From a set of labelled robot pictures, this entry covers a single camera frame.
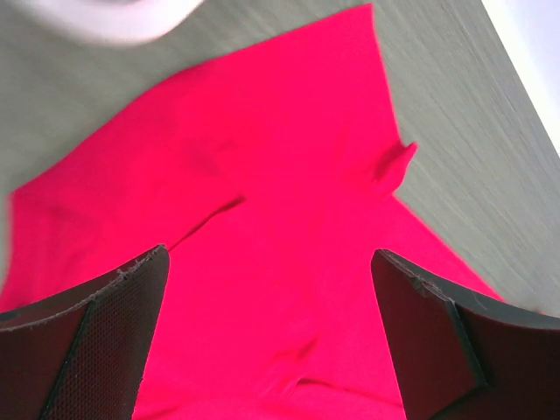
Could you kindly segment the crimson red t shirt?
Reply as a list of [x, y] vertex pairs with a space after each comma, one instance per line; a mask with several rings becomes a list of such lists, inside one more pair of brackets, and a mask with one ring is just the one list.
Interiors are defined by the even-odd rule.
[[402, 419], [377, 249], [492, 296], [401, 201], [371, 5], [156, 85], [9, 200], [10, 310], [163, 244], [138, 419]]

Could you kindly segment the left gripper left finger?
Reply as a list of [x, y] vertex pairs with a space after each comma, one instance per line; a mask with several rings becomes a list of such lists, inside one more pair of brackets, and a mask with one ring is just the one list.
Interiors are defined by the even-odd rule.
[[163, 302], [168, 251], [1, 315], [3, 419], [130, 419]]

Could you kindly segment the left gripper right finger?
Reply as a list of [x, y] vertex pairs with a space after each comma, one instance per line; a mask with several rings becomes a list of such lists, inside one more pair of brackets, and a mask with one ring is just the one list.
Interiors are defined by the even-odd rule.
[[559, 320], [388, 250], [371, 270], [408, 419], [559, 417]]

